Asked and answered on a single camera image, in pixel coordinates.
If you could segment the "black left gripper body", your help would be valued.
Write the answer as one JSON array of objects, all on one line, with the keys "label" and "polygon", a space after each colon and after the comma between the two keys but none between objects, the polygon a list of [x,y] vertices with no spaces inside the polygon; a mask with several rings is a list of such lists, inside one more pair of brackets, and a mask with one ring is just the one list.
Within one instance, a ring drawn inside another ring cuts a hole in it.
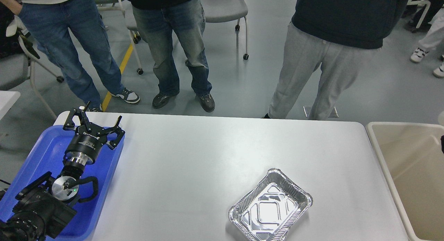
[{"label": "black left gripper body", "polygon": [[103,145],[107,142],[104,127],[98,125],[77,126],[75,134],[65,151],[65,157],[81,164],[94,164]]}]

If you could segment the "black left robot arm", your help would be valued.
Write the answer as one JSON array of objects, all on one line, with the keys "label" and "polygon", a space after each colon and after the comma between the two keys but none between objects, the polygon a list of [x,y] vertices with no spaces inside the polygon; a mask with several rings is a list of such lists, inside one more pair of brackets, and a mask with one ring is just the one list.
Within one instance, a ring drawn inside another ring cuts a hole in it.
[{"label": "black left robot arm", "polygon": [[123,148],[121,119],[99,126],[77,108],[42,133],[1,200],[2,241],[81,241],[91,233]]}]

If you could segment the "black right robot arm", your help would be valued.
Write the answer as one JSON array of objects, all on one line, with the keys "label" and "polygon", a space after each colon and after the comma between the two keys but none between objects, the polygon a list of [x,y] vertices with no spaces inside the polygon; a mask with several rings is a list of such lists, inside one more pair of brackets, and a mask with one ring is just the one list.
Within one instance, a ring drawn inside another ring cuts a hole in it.
[{"label": "black right robot arm", "polygon": [[444,153],[444,135],[441,136],[441,150]]}]

